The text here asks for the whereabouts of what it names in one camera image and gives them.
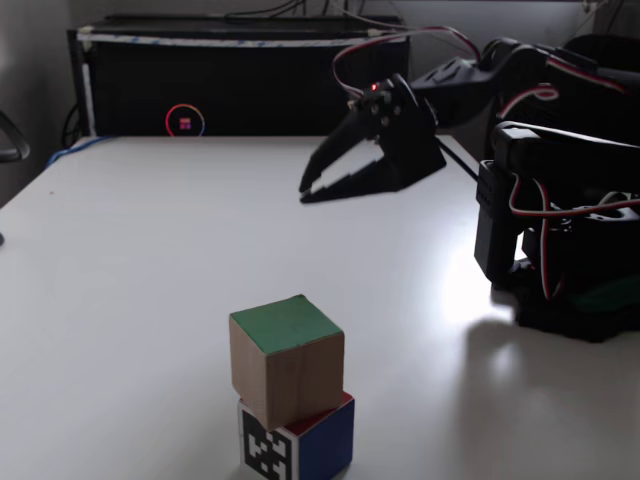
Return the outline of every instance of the blue block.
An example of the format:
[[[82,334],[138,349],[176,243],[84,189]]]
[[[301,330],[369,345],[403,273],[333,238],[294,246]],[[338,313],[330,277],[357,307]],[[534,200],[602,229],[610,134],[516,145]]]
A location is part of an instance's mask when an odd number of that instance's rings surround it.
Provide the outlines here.
[[[353,458],[354,414],[345,393],[337,409],[267,432],[241,400],[241,461],[268,480],[329,480]]]

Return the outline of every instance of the blue cable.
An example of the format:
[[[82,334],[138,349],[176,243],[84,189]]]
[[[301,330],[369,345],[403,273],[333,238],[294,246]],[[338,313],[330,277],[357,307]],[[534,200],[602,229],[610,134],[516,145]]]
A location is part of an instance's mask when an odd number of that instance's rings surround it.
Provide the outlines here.
[[[54,153],[53,155],[51,155],[51,158],[49,158],[49,161],[47,162],[46,168],[49,168],[51,165],[56,163],[60,157],[64,157],[65,155],[69,155],[71,153],[81,152],[85,148],[89,148],[90,146],[95,145],[96,143],[104,142],[105,140],[110,140],[112,138],[116,138],[116,137],[114,136],[98,137],[98,138],[94,138],[93,140],[89,140],[87,143],[83,143],[82,145],[79,145],[77,147],[67,148],[66,150],[60,150]]]

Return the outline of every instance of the wooden block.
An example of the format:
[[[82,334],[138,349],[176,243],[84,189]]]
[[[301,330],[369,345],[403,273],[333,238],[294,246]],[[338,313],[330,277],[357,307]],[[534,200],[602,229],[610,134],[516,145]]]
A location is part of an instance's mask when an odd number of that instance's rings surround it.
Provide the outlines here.
[[[351,463],[355,401],[267,432],[242,400],[238,402],[240,458],[268,480],[329,480]]]
[[[233,387],[268,431],[342,402],[344,333],[303,295],[232,313]]]

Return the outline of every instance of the table surface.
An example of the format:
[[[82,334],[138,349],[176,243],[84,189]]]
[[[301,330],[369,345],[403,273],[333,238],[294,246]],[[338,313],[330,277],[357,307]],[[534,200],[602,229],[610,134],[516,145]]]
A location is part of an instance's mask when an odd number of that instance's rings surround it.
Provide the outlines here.
[[[346,334],[344,478],[637,479],[640,337],[512,326],[451,162],[399,194],[300,205],[318,141],[117,139],[0,211],[0,478],[255,478],[228,315],[304,293]]]

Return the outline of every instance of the green block top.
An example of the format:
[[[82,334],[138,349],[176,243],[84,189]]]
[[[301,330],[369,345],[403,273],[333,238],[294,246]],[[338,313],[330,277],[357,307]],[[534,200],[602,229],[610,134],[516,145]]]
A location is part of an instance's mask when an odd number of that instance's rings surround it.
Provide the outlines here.
[[[235,312],[231,317],[267,355],[342,332],[304,295]]]

